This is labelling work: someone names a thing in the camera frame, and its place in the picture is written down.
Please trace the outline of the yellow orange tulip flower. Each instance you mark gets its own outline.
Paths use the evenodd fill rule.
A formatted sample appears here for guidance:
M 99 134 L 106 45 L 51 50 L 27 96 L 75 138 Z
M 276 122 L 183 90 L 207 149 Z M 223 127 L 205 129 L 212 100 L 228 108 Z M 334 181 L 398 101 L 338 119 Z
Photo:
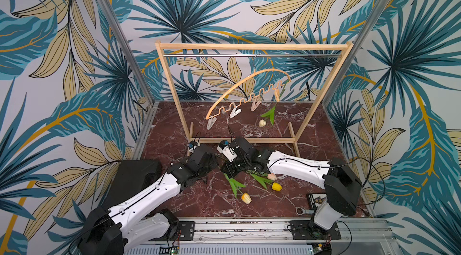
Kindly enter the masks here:
M 246 186 L 234 178 L 230 178 L 227 174 L 224 174 L 225 179 L 228 181 L 233 195 L 235 198 L 240 196 L 240 199 L 247 205 L 252 203 L 252 198 L 248 193 L 243 192 L 241 189 L 246 188 Z

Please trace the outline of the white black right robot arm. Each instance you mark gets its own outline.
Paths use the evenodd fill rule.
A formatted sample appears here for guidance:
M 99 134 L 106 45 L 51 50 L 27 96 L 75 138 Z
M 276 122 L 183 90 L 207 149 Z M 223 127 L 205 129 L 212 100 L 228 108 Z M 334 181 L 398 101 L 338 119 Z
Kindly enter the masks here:
M 362 182 L 349 164 L 340 159 L 314 161 L 278 150 L 258 150 L 242 137 L 232 142 L 221 141 L 217 150 L 227 159 L 221 171 L 228 178 L 248 171 L 280 174 L 304 180 L 323 189 L 326 200 L 315 208 L 310 219 L 310 226 L 314 229 L 326 232 L 341 217 L 356 214 Z

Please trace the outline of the pink tulip flower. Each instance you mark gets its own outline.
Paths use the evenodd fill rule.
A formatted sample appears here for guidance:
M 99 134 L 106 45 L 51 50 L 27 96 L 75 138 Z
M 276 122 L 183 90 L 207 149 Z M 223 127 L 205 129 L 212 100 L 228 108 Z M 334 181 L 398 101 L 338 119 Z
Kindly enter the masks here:
M 272 180 L 272 181 L 277 180 L 277 176 L 272 174 L 272 173 L 268 174 L 268 173 L 257 172 L 257 171 L 248 171 L 247 173 L 252 174 L 252 175 L 257 175 L 259 177 L 266 178 L 266 179 Z

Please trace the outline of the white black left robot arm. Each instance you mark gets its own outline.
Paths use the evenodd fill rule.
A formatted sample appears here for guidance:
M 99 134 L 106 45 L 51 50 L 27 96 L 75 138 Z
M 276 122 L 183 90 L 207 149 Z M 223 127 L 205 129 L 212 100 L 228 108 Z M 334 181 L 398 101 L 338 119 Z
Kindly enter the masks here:
M 75 246 L 83 255 L 122 255 L 150 239 L 161 238 L 177 228 L 176 216 L 163 210 L 148 214 L 179 195 L 218 166 L 209 146 L 195 147 L 185 162 L 171 165 L 155 183 L 108 209 L 98 207 L 85 221 Z

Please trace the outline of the white tulip flower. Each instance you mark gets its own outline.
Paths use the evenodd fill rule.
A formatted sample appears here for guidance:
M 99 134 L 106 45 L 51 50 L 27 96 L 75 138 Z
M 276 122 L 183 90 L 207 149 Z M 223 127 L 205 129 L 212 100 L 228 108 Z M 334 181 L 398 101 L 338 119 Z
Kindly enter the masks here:
M 264 118 L 264 119 L 268 119 L 270 124 L 274 125 L 274 123 L 275 123 L 275 111 L 276 111 L 276 105 L 274 105 L 267 112 L 261 114 L 260 117 Z

